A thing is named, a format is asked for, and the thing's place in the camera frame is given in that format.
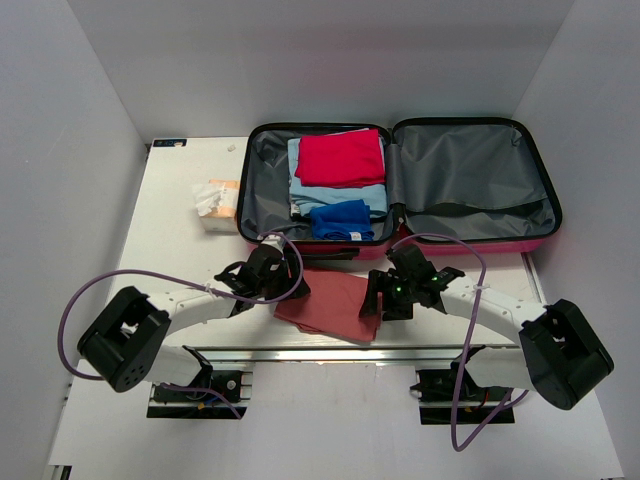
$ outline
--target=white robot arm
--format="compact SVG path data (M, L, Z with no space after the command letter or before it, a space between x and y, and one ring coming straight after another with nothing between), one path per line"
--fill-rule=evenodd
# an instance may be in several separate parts
M382 294L386 321L412 318L414 303L471 318L478 287L463 272L450 267L437 272L415 245L388 256L395 268L369 273L361 316L377 310ZM192 288L147 296L126 287L85 332L78 351L117 392L143 380L207 386L211 365L193 349L162 345L164 338L197 323L237 315L253 306L247 299L276 299L292 289L298 276L298 265L283 254L281 239L268 237L247 262L215 276L231 288L233 298ZM465 365L472 388L533 390L568 410L613 370L611 357L574 304L560 300L544 306L480 288L477 322L515 348L474 348ZM307 293L302 281L292 297Z
M609 353L573 303L545 306L477 287L454 268L436 271L415 245L390 251L388 257L395 268L369 272L361 316L377 310L382 294L383 320L412 318L414 303L471 319L476 290L482 289L477 323L508 338L515 348L473 348L464 366L472 389L536 391L569 410L613 371ZM457 368L454 360L452 369Z

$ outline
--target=white platform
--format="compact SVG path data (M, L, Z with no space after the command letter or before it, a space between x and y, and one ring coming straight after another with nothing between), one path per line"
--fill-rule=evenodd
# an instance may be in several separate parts
M183 148L154 148L136 205L121 268L143 268L204 282L246 258L237 235L202 231L190 185L238 179L245 138L189 139ZM228 147L235 145L229 152ZM434 258L476 275L472 257ZM523 299L534 294L520 255L489 255L488 283ZM386 269L354 262L348 271ZM120 278L113 290L176 288L155 279ZM466 322L416 308L412 321L382 326L373 347L459 346ZM478 327L477 343L508 344ZM178 332L167 343L251 350L261 347L349 347L275 320L268 307ZM83 370L90 370L81 362ZM257 364L242 421L147 419L149 384L116 394L100 382L75 380L50 463L72 465L78 479L599 479L621 476L595 394L571 412L531 395L516 424L489 426L464 453L448 427L420 426L408 393L411 366ZM464 437L469 427L462 427Z

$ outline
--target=pink towel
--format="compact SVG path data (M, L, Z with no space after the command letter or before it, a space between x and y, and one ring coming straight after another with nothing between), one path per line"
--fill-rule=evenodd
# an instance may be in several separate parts
M274 316L306 333L327 333L357 342L371 342L380 314L359 318L367 279L329 270L304 271L311 293L278 303Z

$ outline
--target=white wall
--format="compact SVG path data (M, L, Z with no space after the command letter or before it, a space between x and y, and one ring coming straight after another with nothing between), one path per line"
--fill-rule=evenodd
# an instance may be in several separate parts
M3 3L0 112L0 476L40 479L69 379L58 319L114 266L145 151L64 0Z
M145 141L511 116L572 0L69 0Z
M596 391L626 478L640 478L640 3L578 0L514 118L565 213L534 257L545 293L578 303L612 354Z

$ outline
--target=pink suitcase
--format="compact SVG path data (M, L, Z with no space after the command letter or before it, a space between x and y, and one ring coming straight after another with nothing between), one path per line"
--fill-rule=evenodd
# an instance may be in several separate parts
M318 241L308 219L291 216L287 142L362 128L379 131L389 205L372 221L374 241ZM278 230L307 259L373 259L414 233L454 236L481 253L529 252L562 221L558 198L533 138L504 118L417 118L393 129L369 124L278 123L249 136L238 231L250 244ZM452 242L419 240L427 255L466 254Z

